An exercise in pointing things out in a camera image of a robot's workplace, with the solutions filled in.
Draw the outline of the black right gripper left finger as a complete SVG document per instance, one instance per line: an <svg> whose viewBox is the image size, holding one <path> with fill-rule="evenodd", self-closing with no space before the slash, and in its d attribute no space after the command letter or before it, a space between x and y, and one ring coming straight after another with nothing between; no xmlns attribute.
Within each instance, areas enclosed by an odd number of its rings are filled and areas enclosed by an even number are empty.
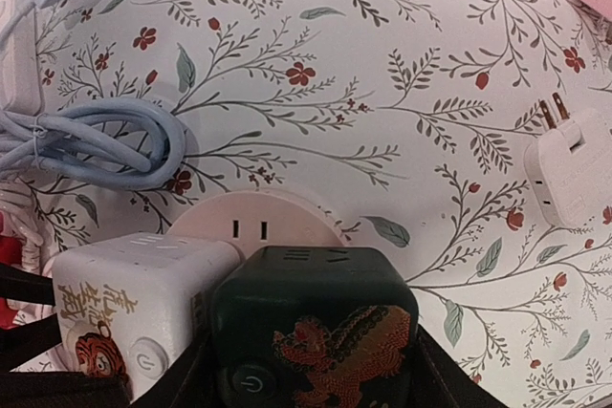
<svg viewBox="0 0 612 408"><path fill-rule="evenodd" d="M181 356L131 407L213 406L213 352L210 333L199 333Z"/></svg>

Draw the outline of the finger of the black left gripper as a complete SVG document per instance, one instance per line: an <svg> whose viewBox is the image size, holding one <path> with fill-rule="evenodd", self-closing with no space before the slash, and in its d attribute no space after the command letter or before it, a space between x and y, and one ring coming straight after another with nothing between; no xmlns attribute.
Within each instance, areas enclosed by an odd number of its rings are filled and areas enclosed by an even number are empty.
<svg viewBox="0 0 612 408"><path fill-rule="evenodd" d="M71 372L1 375L2 407L129 407L130 396L116 377Z"/></svg>
<svg viewBox="0 0 612 408"><path fill-rule="evenodd" d="M14 285L6 297L35 305L55 305L53 281L49 277L32 274L12 267L4 267ZM1 372L14 368L49 351L62 343L56 314L10 330L1 330Z"/></svg>

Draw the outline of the white multicolour power strip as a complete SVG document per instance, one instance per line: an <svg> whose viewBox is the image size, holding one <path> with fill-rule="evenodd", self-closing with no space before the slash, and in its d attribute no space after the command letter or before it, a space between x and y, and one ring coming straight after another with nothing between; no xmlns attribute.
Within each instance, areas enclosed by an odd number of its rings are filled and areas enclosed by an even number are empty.
<svg viewBox="0 0 612 408"><path fill-rule="evenodd" d="M41 110L33 0L1 1L1 108L24 115Z"/></svg>

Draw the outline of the white plug adapter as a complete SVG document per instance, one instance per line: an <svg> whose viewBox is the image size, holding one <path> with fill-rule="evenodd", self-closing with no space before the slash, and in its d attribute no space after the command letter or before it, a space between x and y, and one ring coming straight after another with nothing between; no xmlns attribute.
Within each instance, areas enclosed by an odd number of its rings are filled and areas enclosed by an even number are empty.
<svg viewBox="0 0 612 408"><path fill-rule="evenodd" d="M577 227L611 202L611 133L599 112L570 114L558 93L539 102L547 131L526 149L524 167L551 225Z"/></svg>

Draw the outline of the white cube adapter red print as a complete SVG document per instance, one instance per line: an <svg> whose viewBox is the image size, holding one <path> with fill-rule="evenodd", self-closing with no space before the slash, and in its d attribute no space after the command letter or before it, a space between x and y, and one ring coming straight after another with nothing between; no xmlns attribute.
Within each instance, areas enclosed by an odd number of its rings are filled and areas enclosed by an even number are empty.
<svg viewBox="0 0 612 408"><path fill-rule="evenodd" d="M214 289L240 261L226 242L151 233L59 253L51 276L63 363L117 376L141 397L206 327Z"/></svg>

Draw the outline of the dark green cube adapter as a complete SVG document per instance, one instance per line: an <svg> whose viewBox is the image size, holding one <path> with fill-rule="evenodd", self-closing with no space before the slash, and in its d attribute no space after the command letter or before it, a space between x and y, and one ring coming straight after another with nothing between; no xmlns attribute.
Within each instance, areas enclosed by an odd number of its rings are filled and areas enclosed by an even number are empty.
<svg viewBox="0 0 612 408"><path fill-rule="evenodd" d="M419 309L372 247L264 247L216 290L228 407L404 407Z"/></svg>

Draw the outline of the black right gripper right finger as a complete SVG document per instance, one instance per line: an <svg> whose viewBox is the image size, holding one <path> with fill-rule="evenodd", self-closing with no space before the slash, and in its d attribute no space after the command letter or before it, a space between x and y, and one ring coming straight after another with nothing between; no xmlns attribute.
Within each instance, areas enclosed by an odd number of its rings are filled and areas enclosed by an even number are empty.
<svg viewBox="0 0 612 408"><path fill-rule="evenodd" d="M474 382L422 326L415 348L415 406L493 408L502 403Z"/></svg>

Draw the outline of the red cube socket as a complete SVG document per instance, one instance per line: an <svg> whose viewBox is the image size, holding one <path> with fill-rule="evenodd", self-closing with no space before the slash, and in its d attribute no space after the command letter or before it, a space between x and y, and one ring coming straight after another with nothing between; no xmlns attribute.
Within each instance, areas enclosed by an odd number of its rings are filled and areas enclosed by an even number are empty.
<svg viewBox="0 0 612 408"><path fill-rule="evenodd" d="M10 229L9 221L1 214L1 329L9 330L15 327L15 317L28 307L28 303L6 297L5 293L13 293L12 278L6 276L4 267L21 268L23 241Z"/></svg>

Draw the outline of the round pink socket base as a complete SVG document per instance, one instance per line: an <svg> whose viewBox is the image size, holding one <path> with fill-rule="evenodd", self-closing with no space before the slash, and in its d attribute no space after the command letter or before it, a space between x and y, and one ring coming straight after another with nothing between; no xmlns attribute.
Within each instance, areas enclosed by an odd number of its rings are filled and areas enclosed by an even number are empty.
<svg viewBox="0 0 612 408"><path fill-rule="evenodd" d="M293 193L265 189L207 198L170 227L173 236L224 241L245 258L266 246L343 247L333 218Z"/></svg>

